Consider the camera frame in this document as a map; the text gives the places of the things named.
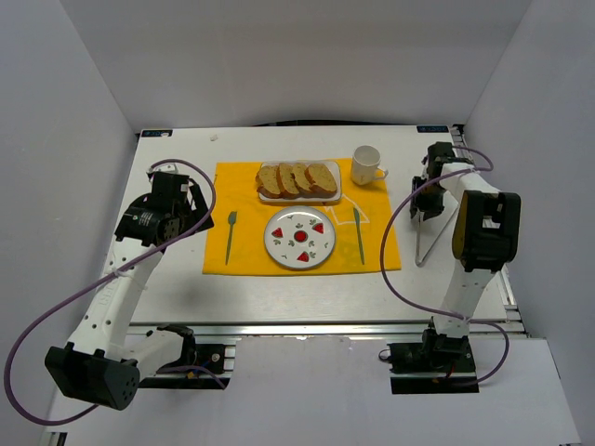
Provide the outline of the metal tongs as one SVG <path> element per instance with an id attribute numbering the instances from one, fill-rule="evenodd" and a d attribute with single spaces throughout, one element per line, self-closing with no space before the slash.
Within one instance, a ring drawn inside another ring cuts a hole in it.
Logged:
<path id="1" fill-rule="evenodd" d="M 456 219 L 456 207 L 448 218 L 439 216 L 436 219 L 424 220 L 424 213 L 418 212 L 414 222 L 416 230 L 415 264 L 423 268 L 435 251 L 441 238 L 446 234 L 451 224 Z"/>

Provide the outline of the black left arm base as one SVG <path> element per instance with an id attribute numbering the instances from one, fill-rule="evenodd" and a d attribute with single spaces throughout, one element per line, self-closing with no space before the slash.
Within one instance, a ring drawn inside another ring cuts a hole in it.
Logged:
<path id="1" fill-rule="evenodd" d="M 197 344 L 193 366 L 185 365 L 179 372 L 166 372 L 148 377 L 141 388 L 175 390 L 223 390 L 231 381 L 235 345 Z"/>

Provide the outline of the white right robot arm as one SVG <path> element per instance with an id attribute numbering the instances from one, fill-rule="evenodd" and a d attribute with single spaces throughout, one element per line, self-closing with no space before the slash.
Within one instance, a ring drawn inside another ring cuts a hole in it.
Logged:
<path id="1" fill-rule="evenodd" d="M 487 183 L 449 142 L 430 145 L 423 164 L 424 173 L 412 179 L 417 195 L 410 203 L 410 217 L 419 224 L 440 216 L 446 193 L 457 202 L 451 243 L 454 272 L 439 312 L 412 354 L 418 370 L 440 370 L 464 356 L 469 322 L 485 287 L 516 256 L 522 200 Z"/>

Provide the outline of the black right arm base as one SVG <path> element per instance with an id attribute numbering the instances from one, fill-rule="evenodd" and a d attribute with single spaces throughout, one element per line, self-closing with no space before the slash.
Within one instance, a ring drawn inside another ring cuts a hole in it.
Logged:
<path id="1" fill-rule="evenodd" d="M 390 368 L 392 395 L 478 393 L 475 360 L 467 346 L 460 356 L 430 356 L 421 343 L 391 343 L 377 358 Z"/>

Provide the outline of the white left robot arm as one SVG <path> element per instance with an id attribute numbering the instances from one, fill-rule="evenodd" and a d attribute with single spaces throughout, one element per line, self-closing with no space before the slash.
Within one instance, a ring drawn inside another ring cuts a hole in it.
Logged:
<path id="1" fill-rule="evenodd" d="M 99 287 L 65 347 L 46 354 L 45 366 L 67 398 L 122 411 L 144 379 L 197 360 L 193 331 L 183 325 L 162 325 L 136 345 L 125 345 L 165 244 L 214 225 L 200 187 L 189 176 L 156 172 L 151 183 L 151 191 L 127 207 L 116 227 L 107 268 L 112 279 Z"/>

